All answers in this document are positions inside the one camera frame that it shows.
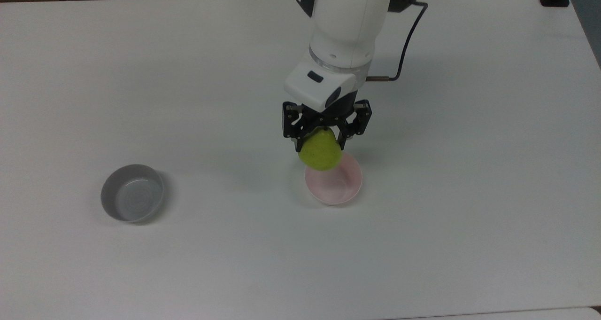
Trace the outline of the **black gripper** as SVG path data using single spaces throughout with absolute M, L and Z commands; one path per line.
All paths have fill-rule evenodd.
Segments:
M 322 126 L 337 126 L 337 143 L 344 150 L 346 142 L 356 134 L 363 135 L 373 115 L 369 100 L 355 102 L 358 91 L 348 93 L 324 111 L 309 108 L 305 104 L 284 102 L 282 105 L 283 137 L 294 142 L 297 153 L 301 152 L 306 139 L 314 129 Z

